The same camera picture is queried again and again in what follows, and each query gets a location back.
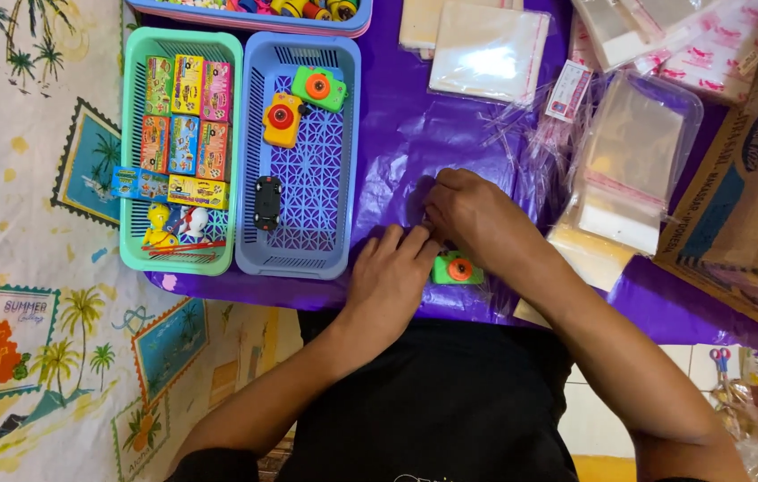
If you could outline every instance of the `blue toy box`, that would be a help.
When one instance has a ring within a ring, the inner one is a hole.
[[[171,117],[171,156],[168,171],[194,176],[197,170],[197,135],[201,119],[195,116]]]
[[[139,167],[114,168],[112,195],[128,199],[142,199],[153,203],[167,202],[167,174],[159,174]]]

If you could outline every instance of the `person's right hand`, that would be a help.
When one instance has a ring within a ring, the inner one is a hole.
[[[475,265],[503,279],[554,252],[508,195],[468,169],[439,171],[425,207],[441,235]]]

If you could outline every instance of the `purple plastic sheet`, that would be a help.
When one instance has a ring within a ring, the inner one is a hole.
[[[402,2],[378,2],[370,30],[358,39],[363,57],[361,124],[355,205],[352,214],[352,262],[366,239],[392,223],[417,224],[421,201],[444,167],[465,167],[510,193],[541,230],[558,212],[521,199],[519,176],[496,142],[480,143],[491,132],[483,129],[478,113],[489,115],[492,105],[475,100],[427,93],[429,63],[398,48]],[[566,60],[572,4],[565,0],[526,0],[525,8],[552,14],[557,34],[545,46],[539,85],[554,81]],[[157,17],[145,17],[153,27],[204,29]],[[238,37],[245,39],[242,33]],[[706,118],[674,199],[688,181],[715,137],[726,109],[706,104]],[[530,115],[530,125],[536,116]],[[510,148],[521,152],[521,140],[508,137]],[[349,274],[333,281],[250,276],[233,263],[221,276],[148,272],[156,286],[206,299],[282,306],[300,310],[342,307]],[[758,323],[707,296],[697,288],[636,257],[629,264],[609,302],[660,344],[734,344],[758,348]],[[518,297],[500,282],[489,288],[428,284],[417,316],[482,323],[534,326],[511,313]]]

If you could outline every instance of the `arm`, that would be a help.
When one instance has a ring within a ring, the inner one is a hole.
[[[747,480],[710,404],[673,361],[588,287],[497,186],[442,170],[430,220],[549,320],[591,388],[626,425],[639,479]]]
[[[381,241],[368,241],[352,269],[340,315],[307,346],[204,417],[180,446],[168,472],[185,455],[201,449],[266,455],[311,400],[403,334],[420,304],[439,248],[424,226],[403,238],[402,228],[391,225]]]

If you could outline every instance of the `person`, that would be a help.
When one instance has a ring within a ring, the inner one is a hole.
[[[497,186],[443,169],[425,210],[432,225],[367,242],[333,321],[299,313],[304,348],[202,419],[168,480],[257,480],[297,420],[278,480],[575,480],[557,431],[573,362],[629,431],[639,480],[748,480],[701,392]],[[445,238],[554,331],[410,322]]]

